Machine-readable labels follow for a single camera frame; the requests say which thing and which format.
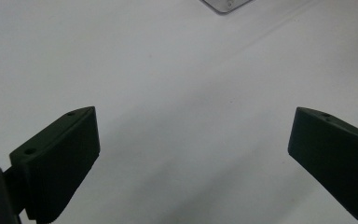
metal object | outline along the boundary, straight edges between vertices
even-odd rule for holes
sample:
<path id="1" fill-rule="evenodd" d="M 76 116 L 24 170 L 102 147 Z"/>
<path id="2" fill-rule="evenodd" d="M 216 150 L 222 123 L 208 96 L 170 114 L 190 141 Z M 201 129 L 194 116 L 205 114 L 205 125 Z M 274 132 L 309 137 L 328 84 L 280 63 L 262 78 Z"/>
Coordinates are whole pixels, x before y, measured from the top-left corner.
<path id="1" fill-rule="evenodd" d="M 252 0 L 202 0 L 219 14 L 227 14 Z"/>

white table surface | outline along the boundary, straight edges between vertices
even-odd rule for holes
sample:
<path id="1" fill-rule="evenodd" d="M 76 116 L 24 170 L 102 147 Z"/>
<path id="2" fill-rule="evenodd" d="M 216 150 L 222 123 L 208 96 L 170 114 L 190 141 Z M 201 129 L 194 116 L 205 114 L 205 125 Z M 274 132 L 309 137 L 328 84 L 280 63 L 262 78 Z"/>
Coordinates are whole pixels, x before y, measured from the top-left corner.
<path id="1" fill-rule="evenodd" d="M 55 223 L 357 223 L 287 144 L 297 106 L 358 127 L 358 0 L 0 0 L 0 167 L 88 105 L 101 155 Z"/>

white surface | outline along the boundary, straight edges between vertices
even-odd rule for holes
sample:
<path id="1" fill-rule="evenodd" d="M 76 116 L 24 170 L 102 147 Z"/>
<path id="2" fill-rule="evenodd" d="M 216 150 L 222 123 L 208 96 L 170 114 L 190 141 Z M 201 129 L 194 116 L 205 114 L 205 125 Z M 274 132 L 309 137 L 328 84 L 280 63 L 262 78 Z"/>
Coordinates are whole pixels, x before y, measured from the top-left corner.
<path id="1" fill-rule="evenodd" d="M 55 223 L 357 222 L 286 150 L 297 106 L 358 127 L 358 1 L 0 1 L 0 166 L 87 105 L 102 153 Z"/>

